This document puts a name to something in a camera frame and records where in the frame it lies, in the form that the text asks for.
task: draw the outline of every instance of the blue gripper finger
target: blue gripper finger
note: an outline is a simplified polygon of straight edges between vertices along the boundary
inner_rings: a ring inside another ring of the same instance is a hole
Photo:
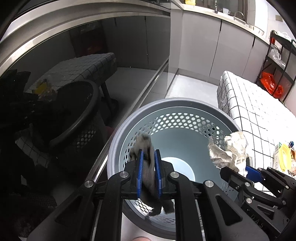
[[[144,152],[141,151],[140,155],[140,164],[139,164],[139,172],[137,176],[137,197],[140,198],[141,196],[141,190],[142,190],[142,174],[143,174],[143,158],[144,158]]]
[[[154,151],[154,159],[155,159],[155,181],[156,181],[156,188],[158,193],[158,198],[161,197],[162,194],[162,181],[161,181],[161,173],[160,173],[160,165],[158,162],[157,152]]]
[[[250,179],[254,183],[259,183],[263,180],[261,177],[261,172],[253,167],[246,166],[246,171],[248,172],[246,178]]]

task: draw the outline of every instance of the orange plastic bag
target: orange plastic bag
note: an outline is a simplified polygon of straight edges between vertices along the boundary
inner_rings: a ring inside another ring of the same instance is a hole
[[[274,76],[270,73],[262,72],[262,78],[260,79],[261,83],[263,84],[264,88],[270,93],[271,95],[276,88],[276,82],[274,81]],[[276,91],[273,94],[273,97],[276,99],[281,98],[283,95],[284,89],[281,85],[278,85]]]

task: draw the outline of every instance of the white cabinet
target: white cabinet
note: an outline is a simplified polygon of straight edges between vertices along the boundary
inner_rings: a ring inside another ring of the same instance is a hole
[[[119,67],[148,69],[146,23],[144,16],[104,19],[108,50]]]
[[[221,20],[184,11],[179,68],[209,77]]]
[[[148,68],[158,70],[170,55],[170,18],[146,16]]]
[[[179,68],[180,48],[182,40],[182,21],[183,11],[181,9],[172,9],[170,12],[170,57],[168,60],[168,84],[169,88],[175,73]]]
[[[251,49],[247,65],[242,77],[252,83],[256,82],[257,76],[262,68],[268,45],[259,38],[255,38],[254,46]]]
[[[222,21],[210,77],[219,80],[225,70],[242,76],[254,41],[254,35]]]

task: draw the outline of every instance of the gray laundry basket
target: gray laundry basket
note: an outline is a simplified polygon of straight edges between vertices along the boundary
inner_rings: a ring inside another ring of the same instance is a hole
[[[221,110],[198,100],[169,98],[143,106],[129,116],[116,132],[108,162],[108,178],[124,170],[129,151],[141,133],[151,135],[155,149],[162,160],[173,164],[175,171],[199,183],[214,181],[231,199],[238,192],[220,178],[210,160],[208,139],[224,148],[224,136],[238,131],[239,127]],[[140,199],[125,200],[123,213],[138,227],[153,235],[174,239],[175,214],[163,211],[147,217],[151,208]]]

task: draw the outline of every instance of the countertop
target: countertop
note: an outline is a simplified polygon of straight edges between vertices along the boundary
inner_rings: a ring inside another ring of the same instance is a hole
[[[222,20],[227,21],[229,23],[232,23],[232,24],[234,24],[234,25],[236,25],[236,26],[238,26],[238,27],[240,27],[240,28],[242,28],[242,29],[250,32],[251,34],[255,35],[257,38],[261,39],[263,42],[265,42],[266,44],[269,45],[269,40],[267,40],[263,36],[259,35],[254,30],[250,29],[249,27],[243,25],[242,23],[240,23],[238,21],[235,21],[232,16],[223,14],[221,12],[215,13],[213,9],[209,9],[209,8],[205,8],[205,7],[192,6],[192,5],[188,5],[188,4],[183,4],[179,0],[172,0],[172,2],[177,7],[179,7],[180,9],[182,9],[184,11],[197,12],[197,13],[209,15],[209,16],[212,16],[212,17],[215,17],[215,18],[222,19]]]

